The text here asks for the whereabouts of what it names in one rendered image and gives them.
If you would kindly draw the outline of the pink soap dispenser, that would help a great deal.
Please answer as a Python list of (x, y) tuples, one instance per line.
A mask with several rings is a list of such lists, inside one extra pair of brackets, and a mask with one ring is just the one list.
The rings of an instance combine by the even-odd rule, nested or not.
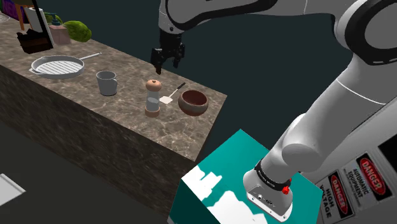
[(68, 45), (71, 44), (71, 39), (66, 27), (64, 27), (61, 22), (56, 18), (55, 13), (49, 13), (52, 16), (51, 24), (49, 25), (52, 38), (57, 45)]

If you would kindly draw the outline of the dark brown box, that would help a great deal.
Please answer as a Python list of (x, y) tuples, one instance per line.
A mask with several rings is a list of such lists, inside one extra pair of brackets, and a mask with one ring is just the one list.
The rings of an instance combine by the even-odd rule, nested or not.
[(47, 34), (28, 29), (25, 34), (18, 32), (17, 39), (25, 53), (33, 54), (47, 51), (53, 48)]

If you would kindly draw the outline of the brown bowl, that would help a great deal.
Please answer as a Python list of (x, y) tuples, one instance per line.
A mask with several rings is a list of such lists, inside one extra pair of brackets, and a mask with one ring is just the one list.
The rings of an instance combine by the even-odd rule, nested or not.
[(186, 90), (179, 96), (178, 106), (187, 115), (200, 116), (207, 111), (209, 101), (207, 96), (198, 90)]

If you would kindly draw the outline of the green lettuce head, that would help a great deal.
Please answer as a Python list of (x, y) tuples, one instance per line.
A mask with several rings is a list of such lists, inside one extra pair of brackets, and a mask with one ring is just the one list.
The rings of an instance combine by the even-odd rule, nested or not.
[(62, 24), (68, 31), (69, 37), (75, 41), (87, 42), (92, 37), (92, 31), (82, 22), (70, 20)]

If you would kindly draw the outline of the wooden chair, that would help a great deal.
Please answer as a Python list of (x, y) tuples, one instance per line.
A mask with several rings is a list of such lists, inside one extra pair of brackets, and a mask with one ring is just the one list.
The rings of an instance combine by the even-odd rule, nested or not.
[(23, 21), (23, 16), (22, 12), (24, 11), (24, 8), (30, 8), (34, 7), (33, 1), (32, 0), (12, 0), (15, 4), (15, 8), (17, 11), (18, 15), (18, 21), (20, 22), (20, 27), (21, 30), (24, 31), (24, 21)]

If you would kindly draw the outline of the grey grill pan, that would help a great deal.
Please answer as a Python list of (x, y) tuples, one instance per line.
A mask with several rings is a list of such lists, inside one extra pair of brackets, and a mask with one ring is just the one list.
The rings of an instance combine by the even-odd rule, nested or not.
[(85, 70), (83, 60), (100, 55), (101, 52), (76, 58), (67, 55), (43, 56), (36, 59), (29, 71), (42, 78), (53, 80), (63, 80), (74, 78), (82, 74)]

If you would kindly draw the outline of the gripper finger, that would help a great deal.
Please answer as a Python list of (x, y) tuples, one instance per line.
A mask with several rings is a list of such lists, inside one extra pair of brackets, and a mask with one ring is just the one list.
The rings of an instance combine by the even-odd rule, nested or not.
[(161, 48), (153, 48), (151, 50), (150, 63), (154, 66), (155, 72), (161, 75), (162, 64), (164, 63), (164, 57)]
[(181, 43), (174, 52), (173, 67), (178, 68), (182, 58), (185, 57), (185, 45)]

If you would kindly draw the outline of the flat white tray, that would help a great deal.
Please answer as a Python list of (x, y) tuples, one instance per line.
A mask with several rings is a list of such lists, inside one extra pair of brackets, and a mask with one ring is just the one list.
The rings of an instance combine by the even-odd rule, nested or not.
[(25, 190), (5, 174), (0, 174), (0, 206), (25, 193)]

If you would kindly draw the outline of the teal and white robot stand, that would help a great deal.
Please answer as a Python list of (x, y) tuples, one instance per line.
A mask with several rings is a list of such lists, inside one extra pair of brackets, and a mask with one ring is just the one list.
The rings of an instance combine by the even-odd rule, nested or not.
[(322, 190), (301, 174), (292, 177), (291, 214), (279, 222), (247, 198), (243, 175), (268, 149), (237, 131), (180, 181), (168, 224), (316, 224)]

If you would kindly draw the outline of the grey cup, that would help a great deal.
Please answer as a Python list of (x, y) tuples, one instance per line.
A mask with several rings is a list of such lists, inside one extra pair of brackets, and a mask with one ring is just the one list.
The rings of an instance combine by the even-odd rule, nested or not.
[(99, 71), (96, 74), (99, 92), (104, 96), (112, 96), (117, 94), (118, 81), (116, 73), (112, 71)]

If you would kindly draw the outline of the wooden and glass pepper grinder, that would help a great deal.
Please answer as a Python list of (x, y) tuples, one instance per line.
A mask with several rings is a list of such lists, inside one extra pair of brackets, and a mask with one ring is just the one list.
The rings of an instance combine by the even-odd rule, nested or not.
[(162, 84), (158, 80), (148, 80), (146, 82), (147, 98), (145, 105), (145, 115), (155, 118), (160, 114), (160, 94)]

